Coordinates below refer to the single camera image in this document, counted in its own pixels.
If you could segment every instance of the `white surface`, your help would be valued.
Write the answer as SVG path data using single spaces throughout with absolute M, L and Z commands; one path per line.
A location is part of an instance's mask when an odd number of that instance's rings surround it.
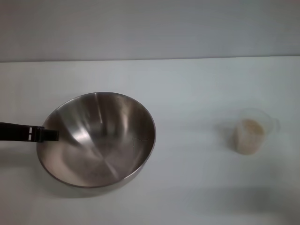
M 1 121 L 42 125 L 73 97 L 113 91 L 141 102 L 157 128 L 141 173 L 95 197 L 50 177 L 35 144 L 0 142 L 0 224 L 287 224 L 300 200 L 290 195 L 300 171 L 299 71 L 300 57 L 0 64 Z M 253 156 L 226 142 L 245 107 L 282 126 Z
M 0 0 L 0 61 L 300 54 L 298 0 Z

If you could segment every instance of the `white table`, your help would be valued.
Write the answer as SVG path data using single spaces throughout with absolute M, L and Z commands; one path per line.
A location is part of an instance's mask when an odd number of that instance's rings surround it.
M 281 225 L 297 217 L 300 57 L 1 63 L 0 121 L 42 125 L 59 105 L 97 91 L 133 97 L 153 116 L 156 145 L 141 173 L 86 197 L 43 170 L 34 143 L 0 142 L 1 225 Z M 247 107 L 281 122 L 252 156 L 226 141 Z

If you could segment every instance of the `black handle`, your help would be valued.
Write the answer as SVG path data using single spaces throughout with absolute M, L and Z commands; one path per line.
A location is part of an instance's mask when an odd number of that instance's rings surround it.
M 44 127 L 0 122 L 0 141 L 58 141 L 59 132 Z

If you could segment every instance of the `stainless steel pan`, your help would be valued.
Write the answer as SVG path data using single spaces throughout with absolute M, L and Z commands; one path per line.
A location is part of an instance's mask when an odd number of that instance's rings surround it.
M 37 142 L 45 170 L 79 188 L 127 182 L 144 166 L 155 138 L 147 109 L 111 92 L 90 93 L 64 103 L 42 127 L 0 123 L 0 140 Z

